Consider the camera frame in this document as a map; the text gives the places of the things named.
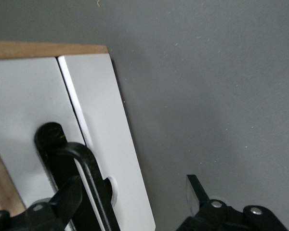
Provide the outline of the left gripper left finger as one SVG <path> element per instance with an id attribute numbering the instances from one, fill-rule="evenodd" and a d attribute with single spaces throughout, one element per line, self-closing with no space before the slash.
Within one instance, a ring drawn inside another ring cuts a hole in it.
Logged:
<path id="1" fill-rule="evenodd" d="M 82 181 L 72 176 L 47 202 L 32 204 L 11 217 L 0 210 L 0 231 L 63 231 L 82 202 Z"/>

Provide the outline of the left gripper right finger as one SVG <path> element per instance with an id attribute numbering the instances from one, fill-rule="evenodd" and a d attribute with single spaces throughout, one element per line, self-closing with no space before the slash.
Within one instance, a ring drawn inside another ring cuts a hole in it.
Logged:
<path id="1" fill-rule="evenodd" d="M 210 199 L 196 175 L 187 175 L 187 198 L 192 215 L 179 231 L 285 231 L 287 228 L 266 207 L 248 205 L 242 212 L 218 199 Z"/>

